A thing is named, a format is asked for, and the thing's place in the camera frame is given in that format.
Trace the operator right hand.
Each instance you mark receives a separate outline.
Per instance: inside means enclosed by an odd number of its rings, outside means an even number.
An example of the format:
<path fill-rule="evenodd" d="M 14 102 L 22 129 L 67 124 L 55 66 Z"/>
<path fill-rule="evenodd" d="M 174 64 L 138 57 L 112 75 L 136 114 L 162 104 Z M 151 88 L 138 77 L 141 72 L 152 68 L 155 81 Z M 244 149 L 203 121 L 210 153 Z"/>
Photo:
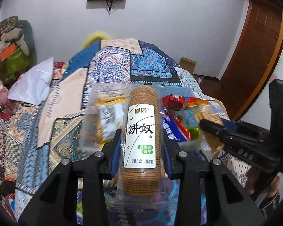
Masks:
<path fill-rule="evenodd" d="M 245 183 L 245 190 L 248 192 L 249 195 L 255 193 L 255 183 L 258 180 L 259 171 L 253 167 L 251 167 L 247 173 L 247 180 Z M 262 193 L 256 198 L 255 203 L 257 206 L 260 206 L 263 202 L 268 201 L 279 191 L 280 185 L 280 177 L 278 175 L 272 180 L 270 185 L 262 191 Z"/>

